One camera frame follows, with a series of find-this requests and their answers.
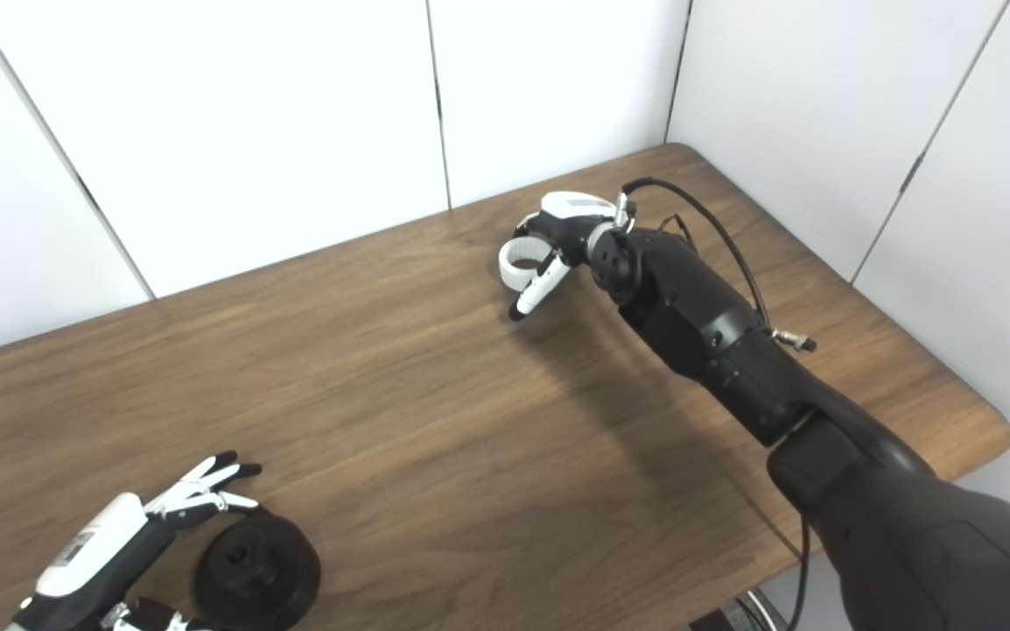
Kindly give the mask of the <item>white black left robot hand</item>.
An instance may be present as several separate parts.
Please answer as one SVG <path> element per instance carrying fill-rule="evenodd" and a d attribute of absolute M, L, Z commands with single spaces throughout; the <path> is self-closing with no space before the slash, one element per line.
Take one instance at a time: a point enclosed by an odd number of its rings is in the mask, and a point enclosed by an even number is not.
<path fill-rule="evenodd" d="M 209 456 L 155 499 L 120 493 L 55 556 L 11 630 L 124 630 L 133 606 L 128 592 L 185 528 L 224 513 L 261 510 L 252 498 L 227 491 L 237 479 L 263 471 L 236 451 Z"/>

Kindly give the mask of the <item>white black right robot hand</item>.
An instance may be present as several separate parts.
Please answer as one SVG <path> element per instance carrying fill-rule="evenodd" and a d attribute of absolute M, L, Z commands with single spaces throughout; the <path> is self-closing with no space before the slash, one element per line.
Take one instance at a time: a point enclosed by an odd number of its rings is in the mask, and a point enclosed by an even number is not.
<path fill-rule="evenodd" d="M 501 282 L 518 293 L 509 319 L 526 318 L 574 267 L 590 262 L 602 233 L 633 223 L 626 195 L 617 203 L 573 191 L 542 196 L 540 209 L 516 226 L 498 252 Z"/>

